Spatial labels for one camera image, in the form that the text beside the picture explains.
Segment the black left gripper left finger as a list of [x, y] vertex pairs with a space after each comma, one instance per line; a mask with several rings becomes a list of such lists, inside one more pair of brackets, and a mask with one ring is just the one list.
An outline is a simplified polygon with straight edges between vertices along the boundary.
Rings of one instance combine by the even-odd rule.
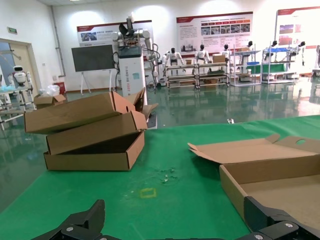
[[100, 240], [105, 224], [105, 201], [98, 199], [88, 210], [70, 214], [57, 228], [36, 240]]

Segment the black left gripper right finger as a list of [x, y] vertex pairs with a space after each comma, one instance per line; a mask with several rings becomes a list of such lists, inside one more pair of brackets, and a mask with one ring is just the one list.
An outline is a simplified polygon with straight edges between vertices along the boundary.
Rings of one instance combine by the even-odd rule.
[[243, 201], [244, 221], [251, 233], [243, 240], [318, 240], [320, 231], [281, 209], [266, 207], [252, 196]]

